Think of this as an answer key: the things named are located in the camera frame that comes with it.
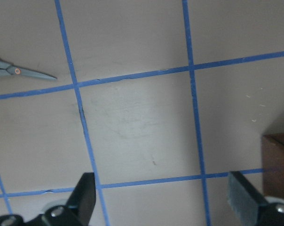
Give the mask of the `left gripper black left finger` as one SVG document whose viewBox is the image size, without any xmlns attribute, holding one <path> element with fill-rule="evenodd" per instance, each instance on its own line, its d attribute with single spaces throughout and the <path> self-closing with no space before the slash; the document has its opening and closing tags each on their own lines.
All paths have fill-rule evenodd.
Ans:
<svg viewBox="0 0 284 226">
<path fill-rule="evenodd" d="M 83 226 L 89 225 L 96 204 L 95 174 L 83 173 L 66 206 Z"/>
</svg>

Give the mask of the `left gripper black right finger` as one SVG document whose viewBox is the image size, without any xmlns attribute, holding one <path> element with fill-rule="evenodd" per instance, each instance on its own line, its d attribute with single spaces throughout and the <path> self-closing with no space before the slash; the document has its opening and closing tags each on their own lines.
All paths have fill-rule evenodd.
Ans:
<svg viewBox="0 0 284 226">
<path fill-rule="evenodd" d="M 241 222 L 258 222 L 265 197 L 239 171 L 228 173 L 228 202 Z"/>
</svg>

